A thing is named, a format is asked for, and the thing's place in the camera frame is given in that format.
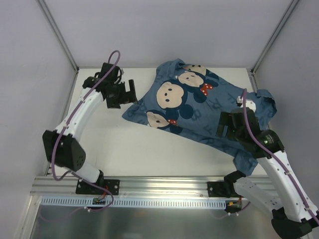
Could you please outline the blue cartoon print pillowcase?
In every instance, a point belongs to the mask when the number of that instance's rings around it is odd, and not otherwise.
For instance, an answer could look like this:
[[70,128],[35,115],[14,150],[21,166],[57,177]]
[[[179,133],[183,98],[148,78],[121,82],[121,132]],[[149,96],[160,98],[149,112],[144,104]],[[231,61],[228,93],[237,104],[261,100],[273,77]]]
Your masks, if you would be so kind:
[[223,151],[233,157],[236,169],[251,175],[258,164],[252,154],[216,135],[220,114],[238,108],[242,92],[204,66],[176,59],[157,67],[151,88],[122,117]]

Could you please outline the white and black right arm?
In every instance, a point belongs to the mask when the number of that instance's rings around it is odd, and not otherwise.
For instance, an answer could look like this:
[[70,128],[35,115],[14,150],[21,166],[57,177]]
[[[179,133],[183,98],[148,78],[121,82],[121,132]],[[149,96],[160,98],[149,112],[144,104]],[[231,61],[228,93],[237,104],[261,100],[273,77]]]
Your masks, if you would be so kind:
[[301,239],[319,226],[319,209],[308,197],[295,173],[278,135],[262,130],[253,110],[235,109],[222,112],[217,128],[221,136],[240,143],[258,161],[272,182],[278,197],[253,184],[239,170],[224,177],[214,190],[220,197],[242,196],[271,216],[271,224],[282,239]]

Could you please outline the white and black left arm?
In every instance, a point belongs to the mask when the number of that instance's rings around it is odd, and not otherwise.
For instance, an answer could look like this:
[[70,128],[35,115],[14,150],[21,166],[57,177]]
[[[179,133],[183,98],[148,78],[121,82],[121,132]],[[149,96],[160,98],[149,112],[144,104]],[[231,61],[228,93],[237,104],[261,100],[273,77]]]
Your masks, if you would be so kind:
[[99,194],[105,189],[103,172],[86,161],[86,152],[79,141],[100,104],[105,102],[107,108],[118,109],[121,105],[138,101],[134,81],[128,81],[129,89],[126,90],[122,75],[120,67],[104,63],[100,72],[84,81],[78,100],[64,120],[53,131],[43,133],[45,154],[55,180],[66,176],[57,177],[55,167],[58,166],[87,183],[92,194]]

